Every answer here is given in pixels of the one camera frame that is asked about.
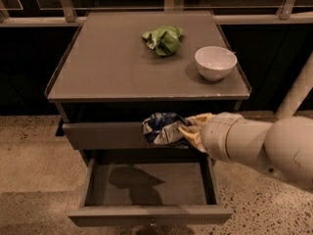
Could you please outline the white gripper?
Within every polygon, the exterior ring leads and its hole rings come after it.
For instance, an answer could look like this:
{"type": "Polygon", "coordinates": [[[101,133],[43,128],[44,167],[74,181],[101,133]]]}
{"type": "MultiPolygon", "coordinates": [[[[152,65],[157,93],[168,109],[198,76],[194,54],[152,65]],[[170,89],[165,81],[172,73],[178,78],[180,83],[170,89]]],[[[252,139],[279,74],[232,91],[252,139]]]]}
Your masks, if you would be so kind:
{"type": "Polygon", "coordinates": [[[231,159],[227,152],[227,136],[232,126],[242,118],[233,113],[204,113],[187,117],[191,125],[180,124],[178,129],[194,148],[207,152],[212,159],[228,163],[231,159]]]}

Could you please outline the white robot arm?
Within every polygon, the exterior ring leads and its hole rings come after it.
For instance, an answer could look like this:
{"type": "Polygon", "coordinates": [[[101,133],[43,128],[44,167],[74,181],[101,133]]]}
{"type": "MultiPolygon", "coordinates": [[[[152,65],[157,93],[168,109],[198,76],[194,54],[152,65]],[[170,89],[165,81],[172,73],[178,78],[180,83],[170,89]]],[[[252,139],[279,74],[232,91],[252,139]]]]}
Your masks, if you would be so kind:
{"type": "Polygon", "coordinates": [[[274,122],[239,114],[203,114],[179,131],[216,161],[246,165],[305,191],[313,190],[313,119],[294,113],[313,87],[313,54],[275,113],[274,122]]]}

